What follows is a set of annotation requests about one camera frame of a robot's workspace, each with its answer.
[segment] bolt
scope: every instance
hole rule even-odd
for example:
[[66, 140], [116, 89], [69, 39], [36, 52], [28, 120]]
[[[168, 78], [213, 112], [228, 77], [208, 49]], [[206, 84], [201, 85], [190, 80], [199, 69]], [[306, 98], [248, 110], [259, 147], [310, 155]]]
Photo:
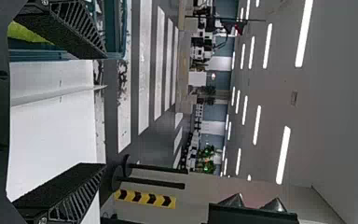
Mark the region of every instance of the bolt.
[[48, 0], [41, 0], [43, 6], [48, 6]]
[[48, 224], [48, 219], [46, 217], [40, 218], [39, 224]]

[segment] ceiling light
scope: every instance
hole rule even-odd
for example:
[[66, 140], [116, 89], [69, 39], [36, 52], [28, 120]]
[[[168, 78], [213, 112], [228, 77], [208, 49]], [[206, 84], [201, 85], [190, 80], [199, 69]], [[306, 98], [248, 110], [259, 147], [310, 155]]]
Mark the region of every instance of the ceiling light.
[[287, 126], [284, 127], [281, 156], [279, 158], [278, 171], [277, 171], [277, 184], [281, 185], [283, 181], [284, 166], [286, 164], [287, 149], [289, 148], [291, 129]]
[[234, 106], [235, 101], [235, 87], [232, 88], [232, 96], [231, 96], [231, 106]]
[[250, 9], [251, 9], [251, 0], [248, 0], [248, 3], [246, 4], [246, 20], [249, 20]]
[[310, 29], [310, 15], [312, 14], [313, 0], [306, 0], [304, 6], [303, 20], [301, 23], [300, 38], [296, 56], [296, 67], [302, 67], [304, 62], [305, 48], [307, 46], [308, 30]]
[[225, 159], [226, 156], [226, 147], [223, 147], [223, 157], [222, 157], [222, 161]]
[[257, 114], [255, 116], [254, 145], [257, 145], [258, 128], [260, 127], [260, 115], [261, 115], [261, 105], [257, 107]]
[[227, 174], [227, 158], [226, 158], [226, 160], [225, 160], [225, 171], [224, 171], [224, 175], [226, 175]]
[[248, 96], [245, 96], [245, 102], [243, 105], [243, 114], [242, 114], [242, 125], [245, 125], [247, 110], [248, 110]]
[[251, 54], [249, 56], [249, 69], [252, 69], [254, 52], [255, 52], [255, 36], [252, 37]]
[[243, 20], [243, 7], [241, 8], [241, 16], [240, 16], [241, 21]]
[[235, 66], [235, 51], [232, 53], [232, 65], [231, 65], [231, 70], [234, 70], [234, 66]]
[[227, 118], [226, 118], [226, 131], [228, 129], [228, 115], [227, 115]]
[[243, 62], [245, 61], [245, 44], [242, 44], [242, 55], [241, 55], [241, 70], [243, 69]]
[[240, 174], [240, 166], [241, 166], [241, 149], [238, 149], [238, 155], [237, 155], [237, 167], [235, 168], [235, 175]]
[[229, 141], [230, 137], [231, 137], [231, 121], [228, 124], [228, 137], [227, 137], [228, 141]]
[[271, 33], [272, 33], [272, 23], [268, 25], [268, 29], [267, 29], [266, 51], [264, 51], [264, 62], [263, 62], [264, 69], [267, 69], [267, 66], [269, 65], [269, 47], [271, 45]]
[[240, 109], [240, 98], [241, 98], [241, 91], [238, 91], [237, 94], [237, 105], [235, 106], [235, 113], [238, 114], [238, 111]]

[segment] white wall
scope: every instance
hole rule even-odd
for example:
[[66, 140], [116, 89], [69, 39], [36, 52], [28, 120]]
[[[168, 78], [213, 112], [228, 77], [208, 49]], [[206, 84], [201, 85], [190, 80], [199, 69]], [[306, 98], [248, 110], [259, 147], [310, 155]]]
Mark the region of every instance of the white wall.
[[[11, 63], [10, 69], [12, 99], [93, 86], [92, 61]], [[10, 116], [11, 201], [79, 162], [97, 161], [93, 91], [15, 106]], [[98, 195], [82, 223], [99, 223]]]
[[[260, 9], [251, 9], [251, 18], [273, 22], [268, 70], [262, 69], [267, 23], [252, 25], [250, 35], [238, 43], [249, 46], [250, 37], [256, 36], [254, 69], [236, 71], [233, 78], [235, 83], [250, 78], [251, 85], [241, 90], [249, 95], [247, 125], [233, 126], [228, 159], [236, 158], [231, 149], [242, 147], [241, 177], [252, 174], [275, 182], [282, 130], [288, 125], [292, 138], [283, 183], [313, 185], [348, 224], [358, 224], [358, 1], [314, 0], [299, 69], [295, 59], [304, 0], [272, 6], [277, 3], [261, 1]], [[298, 91], [296, 107], [290, 106], [291, 91]], [[263, 110], [254, 147], [258, 105]], [[231, 116], [230, 110], [230, 118], [237, 121], [233, 123], [240, 123], [241, 117]], [[235, 164], [228, 169], [233, 174]]]
[[335, 213], [312, 189], [282, 187], [265, 182], [248, 182], [243, 179], [215, 175], [165, 175], [157, 172], [135, 171], [135, 176], [171, 180], [186, 183], [186, 190], [164, 189], [149, 186], [123, 184], [122, 189], [153, 192], [177, 198], [176, 209], [162, 209], [147, 205], [115, 201], [120, 218], [145, 224], [200, 224], [208, 218], [208, 203], [218, 203], [241, 193], [247, 207], [258, 208], [275, 197], [280, 197], [290, 212], [299, 219], [328, 224], [342, 224]]

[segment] cone-shaped part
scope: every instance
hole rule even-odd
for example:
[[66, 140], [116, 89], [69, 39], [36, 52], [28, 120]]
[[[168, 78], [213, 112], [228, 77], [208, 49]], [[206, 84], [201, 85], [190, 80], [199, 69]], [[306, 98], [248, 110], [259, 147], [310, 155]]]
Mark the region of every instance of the cone-shaped part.
[[286, 208], [284, 207], [283, 203], [281, 202], [281, 199], [275, 198], [271, 202], [267, 203], [260, 209], [269, 210], [269, 211], [275, 211], [275, 212], [285, 212], [287, 213]]
[[230, 207], [245, 207], [245, 203], [243, 203], [242, 195], [240, 193], [234, 194], [218, 204]]

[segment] yellow and black hazard stripe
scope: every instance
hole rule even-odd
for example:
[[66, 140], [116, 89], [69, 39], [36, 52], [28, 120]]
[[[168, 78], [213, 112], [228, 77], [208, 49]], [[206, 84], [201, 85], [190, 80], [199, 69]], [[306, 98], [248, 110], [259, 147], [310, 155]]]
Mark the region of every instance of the yellow and black hazard stripe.
[[175, 209], [176, 207], [176, 198], [153, 193], [119, 189], [114, 193], [114, 196], [116, 200], [128, 203], [138, 203], [170, 209]]

